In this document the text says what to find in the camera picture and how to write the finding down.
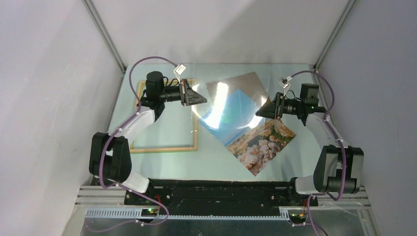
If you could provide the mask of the seaside landscape photo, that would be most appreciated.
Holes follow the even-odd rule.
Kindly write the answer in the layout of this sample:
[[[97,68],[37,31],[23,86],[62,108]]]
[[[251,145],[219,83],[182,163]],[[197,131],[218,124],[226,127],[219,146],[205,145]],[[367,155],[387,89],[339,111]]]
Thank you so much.
[[[241,163],[257,176],[296,134],[277,119],[255,115],[260,108],[240,90],[213,105],[200,123]]]

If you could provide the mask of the wooden picture frame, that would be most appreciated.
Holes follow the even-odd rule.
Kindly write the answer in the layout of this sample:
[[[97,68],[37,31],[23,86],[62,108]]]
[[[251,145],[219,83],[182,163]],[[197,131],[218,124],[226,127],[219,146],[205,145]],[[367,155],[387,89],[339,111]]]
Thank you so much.
[[[164,105],[160,117],[131,142],[131,153],[198,150],[198,119],[192,107],[184,107],[179,101]]]

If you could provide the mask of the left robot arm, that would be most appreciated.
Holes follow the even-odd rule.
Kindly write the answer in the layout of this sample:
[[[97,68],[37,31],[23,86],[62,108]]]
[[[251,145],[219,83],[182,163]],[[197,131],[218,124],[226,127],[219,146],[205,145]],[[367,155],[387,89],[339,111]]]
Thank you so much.
[[[155,191],[149,188],[149,178],[132,169],[131,143],[160,118],[166,102],[179,101],[183,106],[207,102],[186,79],[179,80],[177,85],[167,80],[159,71],[148,73],[144,95],[136,110],[112,132],[97,132],[91,141],[89,172],[98,177],[101,184],[108,180],[137,192],[136,198],[144,205],[153,203]]]

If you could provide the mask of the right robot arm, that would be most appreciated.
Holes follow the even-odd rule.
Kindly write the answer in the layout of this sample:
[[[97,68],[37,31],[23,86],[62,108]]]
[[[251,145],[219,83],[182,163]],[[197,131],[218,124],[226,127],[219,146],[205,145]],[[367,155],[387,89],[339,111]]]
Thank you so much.
[[[255,113],[258,117],[277,120],[284,114],[297,116],[321,148],[314,173],[291,180],[294,187],[287,190],[286,199],[294,206],[300,205],[306,195],[355,194],[360,189],[364,152],[340,137],[326,108],[319,106],[318,92],[318,85],[302,84],[299,99],[288,99],[278,92]]]

